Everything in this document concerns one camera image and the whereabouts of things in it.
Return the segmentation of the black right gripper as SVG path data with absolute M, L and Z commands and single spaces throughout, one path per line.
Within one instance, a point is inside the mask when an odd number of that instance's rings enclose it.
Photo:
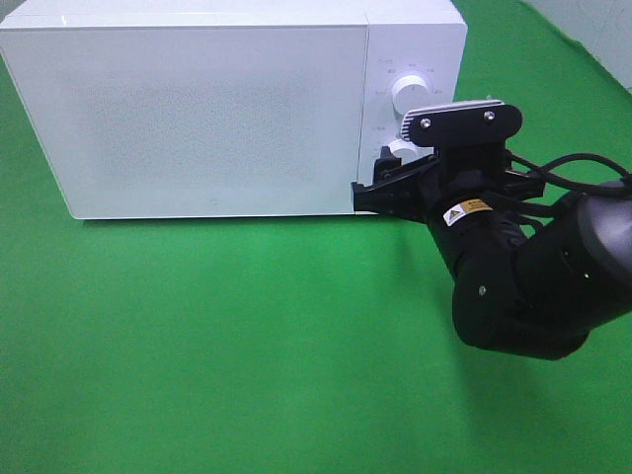
M 372 185 L 351 184 L 354 211 L 429 225 L 452 205 L 477 199 L 511 222 L 540 230 L 536 212 L 523 203 L 543 195 L 544 179 L 515 169 L 513 160 L 503 143 L 437 149 L 408 163 L 383 146 L 373 164 Z

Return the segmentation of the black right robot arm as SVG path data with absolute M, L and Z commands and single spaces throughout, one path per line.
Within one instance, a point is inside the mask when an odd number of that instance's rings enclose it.
M 554 360 L 631 309 L 631 177 L 589 185 L 517 163 L 503 143 L 407 164 L 384 152 L 354 208 L 427 225 L 465 344 Z

